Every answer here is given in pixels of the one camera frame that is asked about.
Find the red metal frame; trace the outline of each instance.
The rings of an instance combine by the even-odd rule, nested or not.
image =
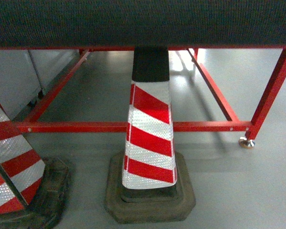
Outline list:
[[[50,103],[61,91],[68,80],[73,76],[75,71],[80,67],[90,52],[97,51],[132,51],[133,47],[86,47],[83,51],[82,47],[77,47],[80,51],[80,60],[70,69],[70,71],[62,77],[56,86],[54,86],[45,97],[31,111],[24,122],[15,122],[16,126],[22,133],[52,133],[52,132],[126,132],[127,122],[38,122],[37,120],[45,112]],[[272,103],[279,92],[284,79],[286,78],[286,47],[283,51],[260,103],[255,111],[251,121],[239,121],[232,107],[225,99],[224,95],[217,87],[215,81],[208,73],[206,68],[197,61],[198,48],[194,48],[192,54],[188,47],[171,47],[169,50],[188,50],[193,62],[201,73],[207,86],[211,90],[219,107],[223,111],[227,121],[206,121],[206,122],[174,122],[175,132],[222,132],[222,131],[246,131],[247,139],[254,140],[261,128]]]

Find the gray floor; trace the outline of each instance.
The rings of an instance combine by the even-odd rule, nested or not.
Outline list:
[[[200,50],[203,62],[240,119],[249,120],[280,50]],[[126,121],[132,52],[96,52],[76,72],[42,121]],[[186,52],[170,52],[175,121],[224,120]],[[30,134],[41,156],[73,166],[70,197],[57,229],[286,229],[286,82],[253,150],[244,133],[175,133],[197,204],[183,222],[119,225],[104,209],[109,159],[125,134]]]

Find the traffic cone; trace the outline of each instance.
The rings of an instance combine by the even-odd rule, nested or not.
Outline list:
[[[105,206],[119,223],[185,219],[195,206],[174,151],[168,50],[135,48],[125,152],[111,158]]]
[[[126,188],[176,183],[173,134],[169,81],[133,82],[123,165]]]
[[[0,227],[12,227],[13,221],[21,225],[21,220],[32,227],[25,219],[30,214],[28,209],[42,208],[36,206],[37,202],[46,204],[47,191],[42,183],[51,180],[49,168],[56,172],[53,160],[46,163],[48,168],[0,107]],[[45,223],[46,218],[40,220],[40,225]],[[33,222],[33,225],[38,228],[39,224]]]

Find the red and white striped cone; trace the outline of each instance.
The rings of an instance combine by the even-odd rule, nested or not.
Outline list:
[[[25,209],[45,164],[0,108],[0,214]]]
[[[123,164],[126,188],[176,183],[173,135],[169,81],[133,82]]]

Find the cone base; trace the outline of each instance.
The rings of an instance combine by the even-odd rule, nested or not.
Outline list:
[[[125,190],[122,186],[123,156],[122,152],[110,160],[105,207],[112,217],[122,224],[186,219],[196,201],[184,157],[179,153],[175,155],[178,180],[174,185],[176,194],[171,195],[171,198],[167,195],[164,200],[161,195],[155,196],[146,193],[146,198],[143,198],[142,195],[138,198],[135,195],[135,199],[132,199],[132,196],[128,195],[130,200],[126,202],[124,200]]]
[[[46,164],[41,185],[25,210],[0,214],[0,229],[50,229],[59,221],[68,188],[69,168],[57,158]]]

